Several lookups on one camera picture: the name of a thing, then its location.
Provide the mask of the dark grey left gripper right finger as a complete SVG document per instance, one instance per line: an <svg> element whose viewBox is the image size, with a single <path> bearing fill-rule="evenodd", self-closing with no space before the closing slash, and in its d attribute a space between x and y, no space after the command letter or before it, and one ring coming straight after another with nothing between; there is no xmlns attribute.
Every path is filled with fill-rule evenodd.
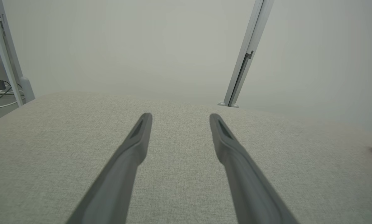
<svg viewBox="0 0 372 224"><path fill-rule="evenodd" d="M224 166L240 224L297 224L246 149L219 114L210 115L214 150Z"/></svg>

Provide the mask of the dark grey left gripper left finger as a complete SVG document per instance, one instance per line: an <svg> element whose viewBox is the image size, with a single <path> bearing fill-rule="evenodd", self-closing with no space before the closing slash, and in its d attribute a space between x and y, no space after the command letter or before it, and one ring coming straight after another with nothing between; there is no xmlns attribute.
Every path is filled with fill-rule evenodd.
<svg viewBox="0 0 372 224"><path fill-rule="evenodd" d="M68 224L124 224L138 166L146 158L152 114L143 113L69 217Z"/></svg>

